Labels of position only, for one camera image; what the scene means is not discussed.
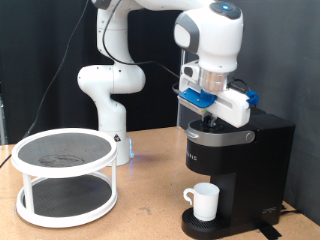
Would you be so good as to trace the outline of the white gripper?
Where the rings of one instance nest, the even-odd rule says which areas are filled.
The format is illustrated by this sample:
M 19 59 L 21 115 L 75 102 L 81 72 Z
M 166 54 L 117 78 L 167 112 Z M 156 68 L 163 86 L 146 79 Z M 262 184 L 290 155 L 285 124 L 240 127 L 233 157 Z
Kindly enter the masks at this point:
M 202 122 L 205 126 L 216 127 L 217 118 L 224 120 L 234 127 L 242 127 L 250 118 L 250 107 L 246 94 L 228 89 L 217 95 L 215 102 L 207 108 L 213 115 L 205 114 Z

